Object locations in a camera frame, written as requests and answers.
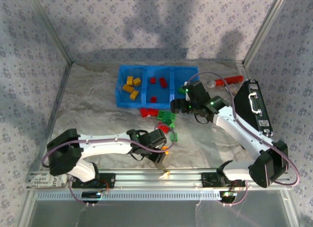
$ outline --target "blue compartment bin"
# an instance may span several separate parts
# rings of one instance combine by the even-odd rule
[[[173,99],[185,97],[178,92],[179,87],[198,72],[198,67],[120,66],[115,89],[116,105],[125,108],[169,109]],[[122,89],[128,76],[141,79],[141,85],[135,87],[139,91],[135,101],[129,98],[130,93]],[[150,84],[151,78],[156,78],[155,84]],[[165,79],[166,88],[162,88],[160,78]],[[150,103],[152,96],[157,98],[156,103]]]

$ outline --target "white cloth surface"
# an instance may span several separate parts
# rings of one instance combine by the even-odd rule
[[[127,63],[128,65],[198,66],[199,71],[212,71],[222,77],[238,75],[235,63],[180,62],[180,63]],[[152,131],[159,123],[156,117],[142,118],[139,109],[118,108],[115,104],[115,84],[120,63],[73,64],[65,93],[57,115],[52,138],[69,128],[79,134],[114,135],[129,129]],[[206,85],[210,74],[200,75]],[[211,96],[219,95],[228,102],[224,87],[208,89]],[[247,151],[223,129],[209,123],[199,124],[192,114],[178,114],[175,121],[178,142],[163,161],[171,168],[219,167],[230,159],[251,159]],[[148,159],[136,161],[129,155],[109,154],[90,157],[100,169],[154,168]]]

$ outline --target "floral wallpaper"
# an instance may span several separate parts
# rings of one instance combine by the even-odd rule
[[[273,0],[41,0],[74,62],[242,60]]]
[[[313,226],[313,0],[286,1],[248,70],[261,84],[274,137],[300,171],[294,191]]]
[[[27,0],[0,0],[0,226],[13,226],[66,63]]]

